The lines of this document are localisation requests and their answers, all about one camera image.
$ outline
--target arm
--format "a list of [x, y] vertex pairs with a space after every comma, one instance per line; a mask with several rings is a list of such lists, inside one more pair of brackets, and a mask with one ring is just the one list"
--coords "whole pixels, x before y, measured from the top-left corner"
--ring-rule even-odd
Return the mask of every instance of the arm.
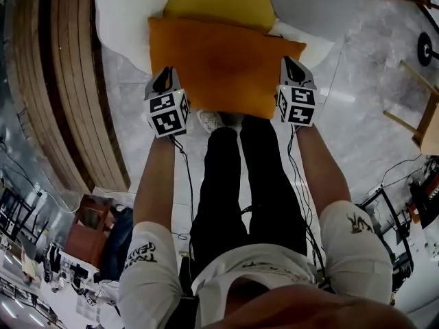
[[297, 137], [333, 290], [388, 304], [392, 263], [370, 217], [351, 203], [346, 179], [317, 128], [301, 128]]
[[149, 221], [171, 231], [174, 165], [174, 144], [168, 138], [155, 138], [134, 201], [134, 225]]
[[316, 126], [303, 127], [297, 133], [303, 169], [317, 216], [337, 201], [350, 201], [348, 184]]
[[162, 328], [182, 290], [171, 235], [175, 147], [155, 138], [136, 200], [134, 229], [119, 281], [118, 307], [125, 328]]

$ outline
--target marble floor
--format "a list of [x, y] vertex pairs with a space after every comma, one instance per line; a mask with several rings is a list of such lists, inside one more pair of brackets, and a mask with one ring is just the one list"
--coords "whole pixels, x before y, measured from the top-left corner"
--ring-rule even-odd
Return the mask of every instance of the marble floor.
[[[387, 169], [419, 155], [412, 134], [384, 117], [383, 110], [390, 110], [417, 126], [429, 95], [399, 66], [399, 62], [406, 60], [429, 81], [436, 83], [439, 62], [433, 61], [427, 68], [419, 65], [416, 43], [419, 34], [425, 31], [433, 44], [439, 45], [439, 35], [414, 4], [388, 0], [355, 0], [355, 3], [359, 13], [351, 26], [326, 59], [311, 71], [324, 102], [318, 128], [346, 176], [353, 200], [361, 202], [368, 191], [381, 182]], [[104, 65], [112, 117], [132, 186], [130, 193], [104, 194], [97, 189], [95, 193], [117, 198], [131, 206], [154, 137], [143, 114], [144, 89], [150, 76], [134, 68], [123, 56], [105, 48]], [[287, 157], [290, 128], [276, 118], [272, 123], [278, 135], [285, 172], [301, 193], [306, 183], [300, 183], [297, 177], [294, 179], [294, 170]], [[208, 138], [193, 111], [189, 116], [188, 134], [179, 140], [189, 157], [195, 211], [200, 198]], [[296, 143], [292, 151], [302, 172]], [[414, 162], [398, 166], [387, 174], [384, 184], [405, 177], [420, 168], [424, 161], [425, 157], [421, 156]], [[244, 160], [241, 167], [239, 203], [244, 209], [251, 204]], [[176, 159], [175, 177], [172, 228], [175, 233], [186, 233], [191, 227], [191, 201], [187, 172], [180, 155]], [[405, 180], [389, 186], [386, 191], [396, 211], [410, 196]], [[244, 215], [246, 223], [250, 215]], [[387, 219], [390, 220], [388, 212], [379, 214], [381, 224], [385, 225]], [[316, 218], [311, 229], [318, 236]], [[187, 241], [175, 236], [175, 242], [177, 251], [187, 250]]]

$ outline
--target wooden wall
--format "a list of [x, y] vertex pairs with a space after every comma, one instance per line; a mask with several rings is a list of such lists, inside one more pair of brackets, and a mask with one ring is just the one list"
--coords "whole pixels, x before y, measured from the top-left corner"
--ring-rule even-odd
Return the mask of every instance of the wooden wall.
[[93, 0], [16, 0], [17, 91], [65, 188], [127, 191], [94, 35]]

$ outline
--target white t-shirt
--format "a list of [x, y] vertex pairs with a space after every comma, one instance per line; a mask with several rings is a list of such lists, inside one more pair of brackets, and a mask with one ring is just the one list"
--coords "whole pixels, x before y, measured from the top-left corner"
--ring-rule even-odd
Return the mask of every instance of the white t-shirt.
[[[323, 211], [320, 229], [333, 290], [388, 304], [392, 263], [367, 213], [350, 202], [335, 202]], [[164, 328], [182, 297], [169, 230], [156, 223], [137, 224], [125, 267], [118, 306], [126, 329]], [[269, 289], [315, 284], [313, 265], [297, 252], [272, 244], [238, 247], [216, 258], [193, 281], [201, 326], [224, 318], [228, 290], [238, 278]]]

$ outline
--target black pants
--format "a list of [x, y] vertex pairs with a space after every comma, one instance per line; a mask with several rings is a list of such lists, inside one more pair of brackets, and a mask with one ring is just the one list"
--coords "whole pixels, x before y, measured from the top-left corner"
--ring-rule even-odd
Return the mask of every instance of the black pants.
[[247, 116], [241, 142], [252, 192], [250, 235], [238, 203], [241, 158], [237, 133], [220, 128], [209, 139], [200, 205], [191, 229], [197, 273], [224, 252], [249, 244], [276, 244], [307, 255], [305, 221], [283, 171], [270, 121]]

